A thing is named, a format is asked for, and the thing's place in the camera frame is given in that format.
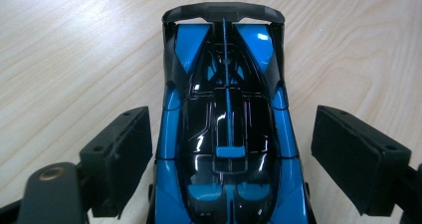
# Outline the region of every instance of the blue stripe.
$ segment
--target blue stripe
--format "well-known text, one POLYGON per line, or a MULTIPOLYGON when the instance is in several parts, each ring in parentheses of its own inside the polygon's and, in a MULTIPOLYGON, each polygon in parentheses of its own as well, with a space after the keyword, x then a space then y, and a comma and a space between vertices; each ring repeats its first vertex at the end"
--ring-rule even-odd
POLYGON ((218 146, 217 156, 218 157, 243 157, 246 155, 244 146, 218 146))
POLYGON ((226 105, 227 105, 227 133, 228 133, 228 146, 233 146, 233 130, 232 130, 232 105, 230 102, 229 93, 229 64, 227 62, 227 33, 226 33, 226 19, 223 19, 223 36, 224 36, 224 66, 226 69, 226 105))

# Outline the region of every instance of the black mount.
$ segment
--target black mount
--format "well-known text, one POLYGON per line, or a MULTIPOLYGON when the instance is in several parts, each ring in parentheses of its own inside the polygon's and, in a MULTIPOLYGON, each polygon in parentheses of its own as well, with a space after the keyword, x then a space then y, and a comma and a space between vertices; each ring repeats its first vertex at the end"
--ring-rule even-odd
POLYGON ((28 179, 22 200, 0 209, 0 223, 87 223, 121 215, 152 156, 148 108, 124 112, 80 152, 28 179))
POLYGON ((312 152, 360 214, 390 216, 397 204, 401 223, 422 223, 422 164, 408 166, 407 147, 348 112, 319 106, 312 152))

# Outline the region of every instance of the model car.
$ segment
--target model car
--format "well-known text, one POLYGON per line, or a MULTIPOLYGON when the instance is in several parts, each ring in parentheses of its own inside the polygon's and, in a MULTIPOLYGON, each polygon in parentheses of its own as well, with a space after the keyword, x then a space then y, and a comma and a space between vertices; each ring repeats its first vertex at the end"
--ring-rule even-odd
MULTIPOLYGON (((283 15, 246 3, 164 14, 165 91, 147 223, 316 223, 284 81, 283 15), (201 23, 185 20, 201 18, 201 23), (243 23, 244 18, 258 23, 243 23)), ((360 214, 422 223, 422 165, 353 115, 318 107, 313 156, 360 214)), ((121 215, 152 156, 148 108, 118 116, 80 152, 28 179, 0 223, 121 215)))
POLYGON ((162 22, 165 92, 148 223, 315 222, 289 115, 282 13, 201 3, 162 22), (193 18, 205 21, 183 23, 193 18))

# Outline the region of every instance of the rear spoiler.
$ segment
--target rear spoiler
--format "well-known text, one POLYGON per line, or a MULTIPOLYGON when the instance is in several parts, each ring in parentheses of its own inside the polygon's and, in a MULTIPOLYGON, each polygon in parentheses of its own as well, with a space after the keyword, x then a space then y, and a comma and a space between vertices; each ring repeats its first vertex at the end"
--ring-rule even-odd
POLYGON ((283 14, 273 8, 242 2, 207 2, 176 7, 164 13, 163 23, 202 18, 207 22, 239 22, 252 18, 273 23, 285 23, 283 14))

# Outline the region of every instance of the light wood tabletop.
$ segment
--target light wood tabletop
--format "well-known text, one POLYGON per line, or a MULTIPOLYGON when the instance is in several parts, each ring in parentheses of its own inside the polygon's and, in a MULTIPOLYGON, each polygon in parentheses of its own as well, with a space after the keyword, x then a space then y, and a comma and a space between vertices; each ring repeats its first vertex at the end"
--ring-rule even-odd
MULTIPOLYGON (((350 112, 422 162, 422 0, 0 0, 0 206, 27 178, 79 151, 120 113, 149 106, 156 147, 163 97, 161 16, 183 4, 241 1, 286 17, 285 72, 318 223, 360 216, 311 155, 317 105, 350 112)), ((120 221, 144 223, 152 161, 120 221)))

